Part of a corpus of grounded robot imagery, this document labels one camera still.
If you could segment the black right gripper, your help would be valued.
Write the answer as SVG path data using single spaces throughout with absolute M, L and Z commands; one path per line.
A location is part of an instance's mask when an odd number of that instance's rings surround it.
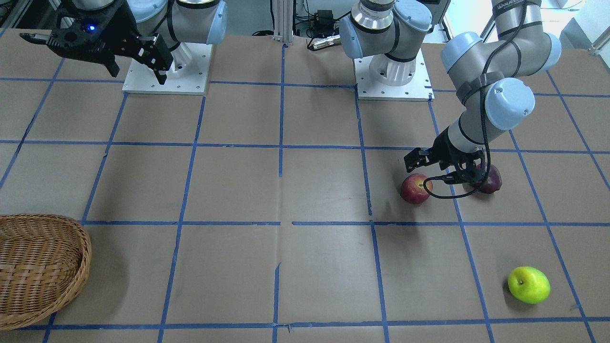
M 125 0 L 62 0 L 56 15 L 57 26 L 50 35 L 21 32 L 19 36 L 61 57 L 104 65 L 112 65 L 115 56 L 138 55 L 139 63 L 165 85 L 173 56 L 159 33 L 140 36 Z

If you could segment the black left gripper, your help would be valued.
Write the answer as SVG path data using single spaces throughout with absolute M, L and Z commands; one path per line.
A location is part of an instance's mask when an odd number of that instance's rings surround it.
M 454 171 L 441 176 L 445 184 L 477 184 L 484 179 L 482 165 L 485 162 L 485 154 L 480 148 L 472 152 L 464 152 L 455 147 L 449 139 L 448 129 L 441 132 L 434 144 L 429 149 L 415 148 L 404 156 L 404 164 L 407 173 L 415 169 L 438 163 L 441 170 L 453 166 Z

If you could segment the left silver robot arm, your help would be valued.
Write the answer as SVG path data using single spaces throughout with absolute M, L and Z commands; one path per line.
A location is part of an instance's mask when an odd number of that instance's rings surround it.
M 482 41 L 464 32 L 445 43 L 440 54 L 457 99 L 465 107 L 429 149 L 404 157 L 406 170 L 438 164 L 455 171 L 441 176 L 446 184 L 476 184 L 484 178 L 488 144 L 512 130 L 535 106 L 530 87 L 520 80 L 553 67 L 561 43 L 542 27 L 539 0 L 493 0 L 498 40 Z M 416 0 L 360 0 L 339 22 L 345 54 L 355 60 L 373 57 L 370 72 L 381 84 L 412 80 L 416 56 L 433 26 L 433 15 Z

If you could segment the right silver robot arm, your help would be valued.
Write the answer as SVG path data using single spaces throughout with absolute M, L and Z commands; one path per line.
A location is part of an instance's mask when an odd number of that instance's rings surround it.
M 226 35 L 224 0 L 62 0 L 48 34 L 20 33 L 57 56 L 102 65 L 113 77 L 116 56 L 146 66 L 159 84 L 179 67 L 186 43 L 218 45 Z

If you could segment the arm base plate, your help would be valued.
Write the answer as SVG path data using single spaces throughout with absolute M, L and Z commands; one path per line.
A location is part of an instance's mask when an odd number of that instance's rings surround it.
M 174 61 L 159 84 L 154 72 L 132 61 L 122 91 L 133 94 L 201 95 L 207 91 L 208 74 L 215 45 L 181 43 L 172 51 Z
M 393 61 L 384 54 L 354 60 L 360 100 L 431 101 L 435 98 L 421 50 L 407 62 Z

